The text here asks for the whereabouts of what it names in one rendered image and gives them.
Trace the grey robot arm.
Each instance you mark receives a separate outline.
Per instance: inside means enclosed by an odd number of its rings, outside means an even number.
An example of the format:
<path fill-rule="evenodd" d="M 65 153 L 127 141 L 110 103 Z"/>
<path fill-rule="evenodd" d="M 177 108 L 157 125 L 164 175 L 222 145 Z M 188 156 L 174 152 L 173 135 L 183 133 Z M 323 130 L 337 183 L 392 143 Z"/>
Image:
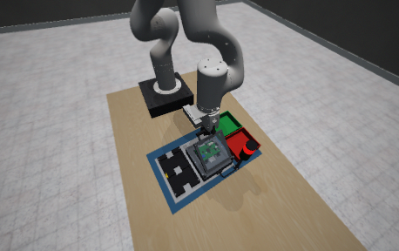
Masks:
<path fill-rule="evenodd" d="M 161 8 L 164 1 L 136 0 L 130 26 L 139 41 L 159 39 L 150 50 L 157 79 L 153 89 L 160 95 L 172 95 L 181 88 L 181 82 L 174 75 L 171 53 L 179 32 L 179 20 L 173 10 Z M 215 0 L 177 0 L 177 3 L 186 38 L 215 46 L 223 59 L 205 58 L 198 63 L 197 104 L 183 106 L 184 114 L 196 129 L 202 126 L 200 118 L 220 110 L 226 93 L 243 84 L 243 54 L 237 38 L 218 19 Z"/>

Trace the green open-top bin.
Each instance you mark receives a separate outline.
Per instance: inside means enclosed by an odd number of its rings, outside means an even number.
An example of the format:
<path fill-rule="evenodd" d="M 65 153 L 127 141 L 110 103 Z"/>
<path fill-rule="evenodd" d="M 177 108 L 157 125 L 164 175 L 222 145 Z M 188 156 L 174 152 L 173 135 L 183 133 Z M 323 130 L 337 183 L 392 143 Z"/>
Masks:
<path fill-rule="evenodd" d="M 220 114 L 219 127 L 217 129 L 215 128 L 215 131 L 222 130 L 226 137 L 241 128 L 242 124 L 229 111 L 226 111 Z"/>

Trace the red bin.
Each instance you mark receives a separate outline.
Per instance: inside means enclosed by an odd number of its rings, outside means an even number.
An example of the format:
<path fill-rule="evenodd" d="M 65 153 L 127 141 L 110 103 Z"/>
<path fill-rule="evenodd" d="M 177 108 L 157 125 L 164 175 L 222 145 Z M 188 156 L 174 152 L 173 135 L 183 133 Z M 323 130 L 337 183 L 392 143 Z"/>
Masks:
<path fill-rule="evenodd" d="M 237 130 L 236 132 L 229 134 L 228 136 L 225 137 L 225 139 L 228 148 L 230 150 L 230 153 L 232 154 L 232 156 L 234 156 L 236 162 L 239 162 L 240 151 L 242 150 L 243 146 L 246 144 L 248 140 L 253 140 L 257 143 L 258 147 L 256 150 L 258 150 L 260 147 L 259 142 L 244 127 Z"/>

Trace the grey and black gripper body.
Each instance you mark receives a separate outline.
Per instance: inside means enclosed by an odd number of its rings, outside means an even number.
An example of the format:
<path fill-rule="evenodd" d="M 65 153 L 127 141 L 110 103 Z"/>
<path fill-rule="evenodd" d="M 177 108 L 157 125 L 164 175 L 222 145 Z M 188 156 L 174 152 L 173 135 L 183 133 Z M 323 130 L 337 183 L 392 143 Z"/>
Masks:
<path fill-rule="evenodd" d="M 202 121 L 202 125 L 206 128 L 206 130 L 208 132 L 210 132 L 210 131 L 212 131 L 213 126 L 217 126 L 217 128 L 219 127 L 220 111 L 218 111 L 218 112 L 215 111 L 215 112 L 209 113 L 208 115 L 206 115 L 200 119 Z"/>

